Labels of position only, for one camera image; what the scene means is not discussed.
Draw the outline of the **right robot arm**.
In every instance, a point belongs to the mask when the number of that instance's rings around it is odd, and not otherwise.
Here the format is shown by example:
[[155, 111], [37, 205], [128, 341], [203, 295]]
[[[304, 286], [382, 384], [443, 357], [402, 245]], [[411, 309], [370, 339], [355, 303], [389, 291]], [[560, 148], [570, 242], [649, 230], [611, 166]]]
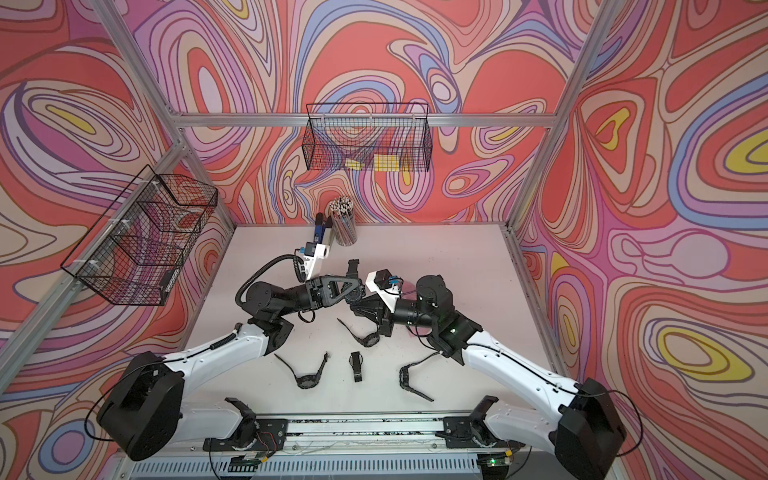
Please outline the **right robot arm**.
[[479, 443], [511, 440], [552, 454], [576, 479], [603, 479], [625, 455], [628, 432], [612, 400], [615, 390], [595, 379], [583, 382], [547, 370], [507, 348], [479, 323], [456, 309], [439, 275], [426, 275], [407, 299], [386, 271], [373, 272], [367, 293], [350, 301], [351, 311], [388, 336], [396, 325], [424, 328], [429, 347], [512, 391], [527, 409], [502, 406], [493, 396], [474, 411]]

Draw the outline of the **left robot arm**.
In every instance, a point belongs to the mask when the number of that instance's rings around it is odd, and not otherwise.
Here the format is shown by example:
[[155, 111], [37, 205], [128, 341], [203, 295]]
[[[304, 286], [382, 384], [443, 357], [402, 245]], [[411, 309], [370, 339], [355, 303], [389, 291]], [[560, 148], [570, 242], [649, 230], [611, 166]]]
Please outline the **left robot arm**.
[[299, 258], [280, 255], [239, 287], [235, 303], [249, 318], [226, 335], [168, 355], [135, 356], [96, 405], [103, 441], [116, 443], [134, 461], [191, 440], [221, 442], [236, 451], [258, 443], [260, 424], [245, 402], [227, 397], [213, 406], [194, 406], [187, 397], [233, 368], [281, 348], [293, 330], [289, 315], [303, 316], [342, 301], [352, 304], [364, 292], [356, 259], [342, 276], [301, 278], [291, 288], [262, 281], [263, 274], [283, 261], [297, 264]]

